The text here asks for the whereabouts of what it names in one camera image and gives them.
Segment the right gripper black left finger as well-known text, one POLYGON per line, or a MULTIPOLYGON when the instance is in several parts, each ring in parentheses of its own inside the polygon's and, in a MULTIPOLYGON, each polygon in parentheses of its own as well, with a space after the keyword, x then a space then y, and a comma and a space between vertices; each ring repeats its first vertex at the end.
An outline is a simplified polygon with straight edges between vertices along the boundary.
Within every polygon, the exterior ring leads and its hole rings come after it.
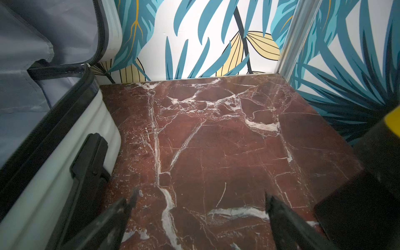
POLYGON ((128 200, 121 198, 71 240, 62 250, 118 250, 124 236, 131 211, 136 206, 139 188, 136 187, 128 200))

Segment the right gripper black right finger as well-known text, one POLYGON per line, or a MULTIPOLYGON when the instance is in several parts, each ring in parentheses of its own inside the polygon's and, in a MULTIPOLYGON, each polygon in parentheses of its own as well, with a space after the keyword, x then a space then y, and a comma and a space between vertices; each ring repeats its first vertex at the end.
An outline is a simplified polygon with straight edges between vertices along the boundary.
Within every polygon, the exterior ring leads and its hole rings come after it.
POLYGON ((337 247, 318 233, 291 208, 265 193, 265 212, 269 216, 276 249, 336 250, 337 247))

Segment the white space-print kids suitcase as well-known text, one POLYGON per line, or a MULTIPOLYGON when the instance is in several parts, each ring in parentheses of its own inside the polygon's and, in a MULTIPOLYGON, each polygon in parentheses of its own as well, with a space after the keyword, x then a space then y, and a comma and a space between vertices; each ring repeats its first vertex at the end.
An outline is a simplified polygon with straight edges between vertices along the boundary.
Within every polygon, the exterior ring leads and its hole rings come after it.
POLYGON ((91 68, 121 44, 114 1, 1 1, 1 249, 57 249, 99 215, 121 136, 91 68))

